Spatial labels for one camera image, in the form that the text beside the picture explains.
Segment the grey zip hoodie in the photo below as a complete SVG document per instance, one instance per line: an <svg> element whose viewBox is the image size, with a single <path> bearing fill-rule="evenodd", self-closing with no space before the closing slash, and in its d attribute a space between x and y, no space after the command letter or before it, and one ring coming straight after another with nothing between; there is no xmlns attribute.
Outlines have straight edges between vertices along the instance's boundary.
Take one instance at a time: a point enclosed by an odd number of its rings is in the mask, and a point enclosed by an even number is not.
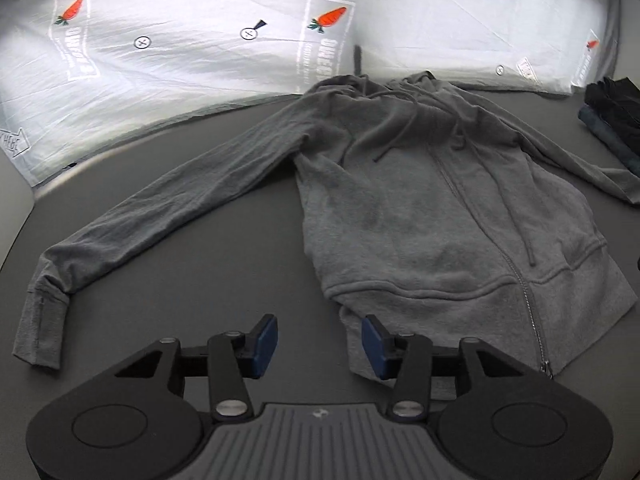
<svg viewBox="0 0 640 480"><path fill-rule="evenodd" d="M477 336L552 375L638 301L574 174L629 205L639 180L561 148L497 104L420 73L321 81L260 124L158 178L49 247L13 353L59 368L70 300L292 160L305 252L340 307L350 369L360 326L451 344Z"/></svg>

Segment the black folded garment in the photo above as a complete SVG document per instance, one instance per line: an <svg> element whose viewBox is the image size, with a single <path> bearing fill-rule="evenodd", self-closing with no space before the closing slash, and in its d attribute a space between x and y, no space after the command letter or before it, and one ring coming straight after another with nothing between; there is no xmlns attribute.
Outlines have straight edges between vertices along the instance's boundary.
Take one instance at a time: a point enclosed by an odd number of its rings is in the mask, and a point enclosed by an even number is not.
<svg viewBox="0 0 640 480"><path fill-rule="evenodd" d="M585 103L606 122L631 151L639 153L639 89L629 78L604 77L588 84Z"/></svg>

